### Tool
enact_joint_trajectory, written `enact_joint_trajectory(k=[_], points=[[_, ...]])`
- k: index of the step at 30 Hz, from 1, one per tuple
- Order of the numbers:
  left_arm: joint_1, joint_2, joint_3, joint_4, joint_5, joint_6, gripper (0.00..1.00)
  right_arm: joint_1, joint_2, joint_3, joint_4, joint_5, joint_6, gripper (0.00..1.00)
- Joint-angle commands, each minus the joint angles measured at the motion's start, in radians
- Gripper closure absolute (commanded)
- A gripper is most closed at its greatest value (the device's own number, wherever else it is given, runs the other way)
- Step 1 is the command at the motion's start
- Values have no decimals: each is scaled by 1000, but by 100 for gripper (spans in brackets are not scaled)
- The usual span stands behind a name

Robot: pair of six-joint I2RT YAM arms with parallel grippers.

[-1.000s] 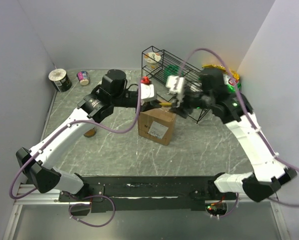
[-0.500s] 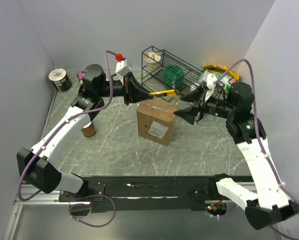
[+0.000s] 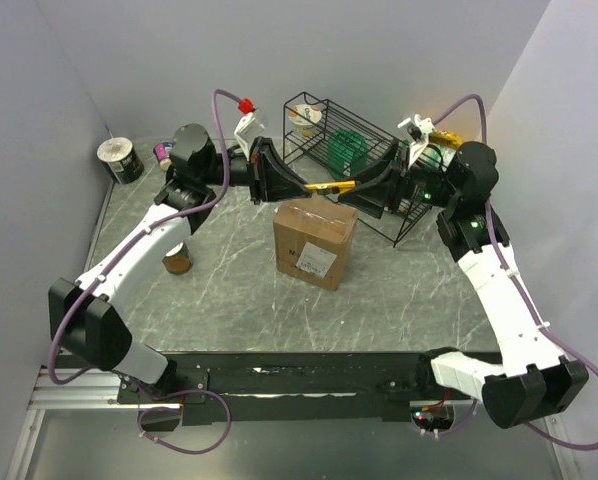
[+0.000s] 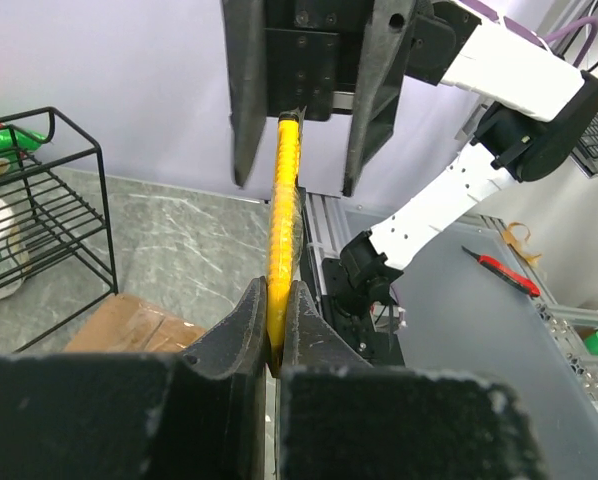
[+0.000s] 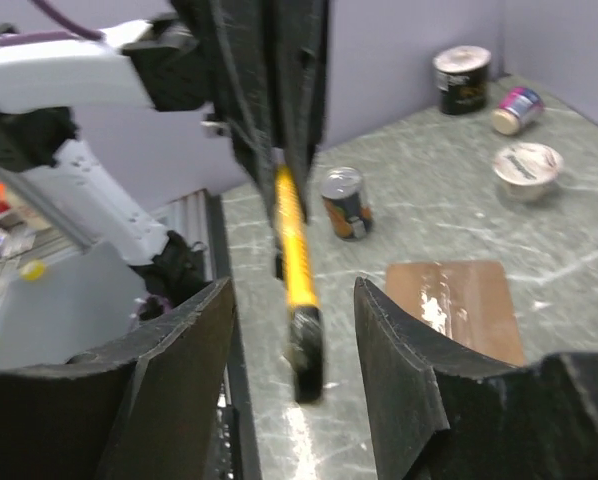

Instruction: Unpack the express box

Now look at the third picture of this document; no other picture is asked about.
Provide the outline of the brown cardboard express box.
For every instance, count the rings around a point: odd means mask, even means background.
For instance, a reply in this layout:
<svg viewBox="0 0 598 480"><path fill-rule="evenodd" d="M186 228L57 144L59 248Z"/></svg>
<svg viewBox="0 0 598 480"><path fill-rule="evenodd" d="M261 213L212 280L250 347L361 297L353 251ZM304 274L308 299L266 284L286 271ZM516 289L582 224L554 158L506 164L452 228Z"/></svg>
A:
<svg viewBox="0 0 598 480"><path fill-rule="evenodd" d="M348 263L357 211L321 197L294 199L273 220L276 267L322 289L338 289Z"/></svg>

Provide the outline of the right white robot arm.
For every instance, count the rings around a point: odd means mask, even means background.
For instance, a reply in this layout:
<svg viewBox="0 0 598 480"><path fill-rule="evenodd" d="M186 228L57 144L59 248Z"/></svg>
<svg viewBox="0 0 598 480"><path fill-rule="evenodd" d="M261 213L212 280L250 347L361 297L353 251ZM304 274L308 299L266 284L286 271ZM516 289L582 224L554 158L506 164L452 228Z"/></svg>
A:
<svg viewBox="0 0 598 480"><path fill-rule="evenodd" d="M481 402L501 428L563 412L589 379L583 361L547 331L517 270L510 238L490 204L499 180L496 155L482 142L456 147L448 163L421 164L413 146L398 148L338 184L310 186L265 138L249 154L260 201L335 194L341 204L376 218L402 199L440 208L439 236L477 293L498 342L491 364L452 349L420 354L415 385L435 399L448 389Z"/></svg>

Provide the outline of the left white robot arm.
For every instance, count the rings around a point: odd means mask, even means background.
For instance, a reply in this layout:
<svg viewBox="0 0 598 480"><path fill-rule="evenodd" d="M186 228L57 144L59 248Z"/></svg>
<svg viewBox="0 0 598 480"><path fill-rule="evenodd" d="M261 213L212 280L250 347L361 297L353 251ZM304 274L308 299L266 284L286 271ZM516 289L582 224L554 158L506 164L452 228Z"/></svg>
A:
<svg viewBox="0 0 598 480"><path fill-rule="evenodd" d="M47 369L56 385L72 382L56 372L60 349L88 369L114 372L141 383L153 401L177 389L177 364L134 338L122 315L146 271L184 243L233 186L246 187L256 203L307 198L305 180L279 156L260 126L240 125L236 146L211 139L188 124L173 136L165 184L144 217L99 264L74 281L58 279L48 293L52 344Z"/></svg>

